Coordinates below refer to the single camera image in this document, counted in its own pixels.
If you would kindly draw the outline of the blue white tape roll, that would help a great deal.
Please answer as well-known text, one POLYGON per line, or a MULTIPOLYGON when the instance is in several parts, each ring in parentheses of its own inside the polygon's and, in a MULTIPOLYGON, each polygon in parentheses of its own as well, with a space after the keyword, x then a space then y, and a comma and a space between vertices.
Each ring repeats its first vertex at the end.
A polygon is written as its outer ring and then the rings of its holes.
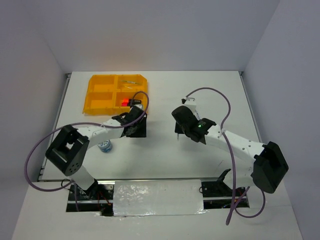
POLYGON ((108 153, 113 148, 113 144, 110 140, 103 141, 99 143, 97 146, 103 153, 108 153))

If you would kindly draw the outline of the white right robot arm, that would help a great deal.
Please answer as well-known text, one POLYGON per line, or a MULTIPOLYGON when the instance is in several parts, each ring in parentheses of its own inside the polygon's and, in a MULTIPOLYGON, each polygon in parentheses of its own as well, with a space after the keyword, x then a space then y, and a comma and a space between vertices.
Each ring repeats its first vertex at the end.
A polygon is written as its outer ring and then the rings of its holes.
POLYGON ((238 178, 243 186, 256 186, 268 194, 273 194, 289 170, 289 166, 278 144, 267 144, 248 140, 228 130, 222 130, 214 121, 198 120, 192 110, 184 105, 171 113, 179 133, 183 133, 196 143, 214 146, 232 153, 238 159, 251 165, 248 177, 238 178))

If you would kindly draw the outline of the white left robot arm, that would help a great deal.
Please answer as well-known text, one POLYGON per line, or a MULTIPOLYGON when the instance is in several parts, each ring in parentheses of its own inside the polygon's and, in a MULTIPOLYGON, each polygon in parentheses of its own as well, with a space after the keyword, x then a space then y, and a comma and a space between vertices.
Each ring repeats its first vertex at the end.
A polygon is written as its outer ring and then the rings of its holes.
POLYGON ((111 117, 103 123, 86 123, 75 128, 68 124, 61 128, 48 147, 45 156, 66 177, 80 188, 80 194, 91 200, 100 190, 83 162, 87 150, 107 140, 146 137, 147 114, 133 106, 129 112, 111 117))

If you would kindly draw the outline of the black orange-tip highlighter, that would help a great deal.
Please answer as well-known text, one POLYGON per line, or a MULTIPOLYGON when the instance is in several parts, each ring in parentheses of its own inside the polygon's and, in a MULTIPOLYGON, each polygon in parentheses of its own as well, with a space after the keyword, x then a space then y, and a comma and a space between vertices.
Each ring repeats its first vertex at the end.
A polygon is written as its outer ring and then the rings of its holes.
POLYGON ((139 105, 142 103, 142 101, 139 99, 130 99, 129 98, 129 99, 124 99, 121 104, 124 104, 124 103, 129 103, 131 105, 139 105))

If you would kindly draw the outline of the black pink-tip highlighter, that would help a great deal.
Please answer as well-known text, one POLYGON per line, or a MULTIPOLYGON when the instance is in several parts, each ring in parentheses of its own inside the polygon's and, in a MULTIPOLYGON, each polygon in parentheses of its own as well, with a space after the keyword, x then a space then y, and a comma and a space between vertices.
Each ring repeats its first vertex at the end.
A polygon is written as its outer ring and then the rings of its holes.
POLYGON ((130 103, 124 103, 124 104, 121 104, 121 107, 130 107, 131 104, 130 103))

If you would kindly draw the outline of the silver foil panel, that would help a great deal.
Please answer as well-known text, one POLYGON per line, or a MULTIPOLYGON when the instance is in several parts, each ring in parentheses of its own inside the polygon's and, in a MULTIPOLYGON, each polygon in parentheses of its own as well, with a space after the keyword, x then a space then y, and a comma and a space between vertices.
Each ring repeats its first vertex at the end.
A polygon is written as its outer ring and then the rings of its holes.
POLYGON ((205 213, 201 181, 117 181, 113 190, 113 214, 133 216, 183 216, 205 213))

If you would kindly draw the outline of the orange four-compartment plastic bin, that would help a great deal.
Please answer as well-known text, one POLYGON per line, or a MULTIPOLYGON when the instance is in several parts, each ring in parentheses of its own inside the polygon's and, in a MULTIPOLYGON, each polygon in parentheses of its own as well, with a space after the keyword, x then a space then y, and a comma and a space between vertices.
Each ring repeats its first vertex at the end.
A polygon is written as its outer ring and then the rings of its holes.
POLYGON ((82 113, 87 116, 115 116, 128 112, 130 107, 122 107, 124 99, 141 100, 138 104, 144 108, 147 97, 142 93, 148 92, 148 81, 140 74, 95 74, 87 87, 82 113), (140 83, 129 84, 121 80, 140 83), (124 89, 122 86, 131 86, 134 89, 124 89))

